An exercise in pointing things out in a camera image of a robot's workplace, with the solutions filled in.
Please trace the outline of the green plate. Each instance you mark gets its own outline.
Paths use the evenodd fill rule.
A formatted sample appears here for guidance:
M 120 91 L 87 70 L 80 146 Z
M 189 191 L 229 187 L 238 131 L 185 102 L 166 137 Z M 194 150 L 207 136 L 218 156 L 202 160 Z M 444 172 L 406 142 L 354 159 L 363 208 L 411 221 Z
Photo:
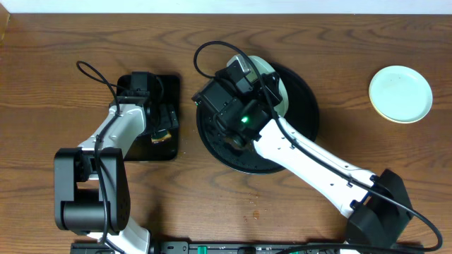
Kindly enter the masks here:
M 378 109 L 402 124 L 423 119 L 433 105 L 427 79 L 407 66 L 387 66 L 370 81 L 368 92 Z
M 271 66 L 267 61 L 265 61 L 261 57 L 250 56 L 249 58 L 251 59 L 251 61 L 255 65 L 255 67 L 257 67 L 258 72 L 261 75 L 272 74 L 272 73 L 276 73 L 276 74 L 280 75 L 276 71 L 275 67 Z M 289 108 L 289 99 L 288 99 L 287 90 L 285 88 L 284 82 L 282 81 L 282 78 L 279 78 L 279 80 L 276 82 L 275 86 L 277 89 L 277 95 L 280 96 L 280 102 L 274 102 L 273 108 L 276 111 L 276 113 L 278 114 L 278 116 L 285 116 L 288 111 L 288 108 Z

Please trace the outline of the green yellow sponge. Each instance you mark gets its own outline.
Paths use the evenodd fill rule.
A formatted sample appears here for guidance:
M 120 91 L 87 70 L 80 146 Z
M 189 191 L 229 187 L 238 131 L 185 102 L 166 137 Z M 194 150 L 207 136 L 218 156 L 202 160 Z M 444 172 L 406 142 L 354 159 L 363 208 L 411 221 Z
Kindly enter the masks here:
M 172 139 L 172 134 L 166 129 L 154 132 L 151 135 L 151 143 L 152 144 L 165 143 L 171 139 Z

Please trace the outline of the yellow plate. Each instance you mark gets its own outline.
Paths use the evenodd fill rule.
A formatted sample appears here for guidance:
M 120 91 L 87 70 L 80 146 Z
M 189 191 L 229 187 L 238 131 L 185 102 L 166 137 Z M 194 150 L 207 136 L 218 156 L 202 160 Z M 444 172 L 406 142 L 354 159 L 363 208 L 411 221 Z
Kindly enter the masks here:
M 387 121 L 390 121 L 390 122 L 393 122 L 393 123 L 399 123 L 399 121 L 397 121 L 397 120 L 395 120 L 395 119 L 392 119 L 392 118 L 390 118 L 390 117 L 387 117 L 387 115 L 383 114 L 383 113 L 378 109 L 378 107 L 375 105 L 375 103 L 374 103 L 374 101 L 373 101 L 373 99 L 372 99 L 372 94 L 371 94 L 370 91 L 368 92 L 368 96 L 369 96 L 369 101 L 370 101 L 370 103 L 371 103 L 372 108 L 376 111 L 376 113 L 377 113 L 379 116 L 383 117 L 383 118 L 384 118 L 385 120 L 387 120 Z

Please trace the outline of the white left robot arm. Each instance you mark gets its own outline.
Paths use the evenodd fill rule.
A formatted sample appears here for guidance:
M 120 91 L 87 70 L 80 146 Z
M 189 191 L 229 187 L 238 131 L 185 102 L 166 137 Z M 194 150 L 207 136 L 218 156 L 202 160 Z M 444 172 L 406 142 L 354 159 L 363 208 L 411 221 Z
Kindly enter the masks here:
M 179 91 L 127 91 L 85 141 L 54 156 L 54 219 L 63 231 L 95 239 L 87 253 L 155 253 L 151 232 L 131 217 L 125 163 L 177 153 Z

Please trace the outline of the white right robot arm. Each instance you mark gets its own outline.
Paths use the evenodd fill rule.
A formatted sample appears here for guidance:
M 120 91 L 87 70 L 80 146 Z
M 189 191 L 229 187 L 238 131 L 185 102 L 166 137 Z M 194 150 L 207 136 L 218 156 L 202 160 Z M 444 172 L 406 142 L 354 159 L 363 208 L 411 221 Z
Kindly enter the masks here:
M 347 219 L 352 245 L 396 248 L 412 219 L 404 183 L 376 175 L 316 144 L 319 108 L 306 82 L 285 68 L 261 78 L 219 71 L 194 96 L 203 144 L 223 164 L 248 174 L 291 171 Z

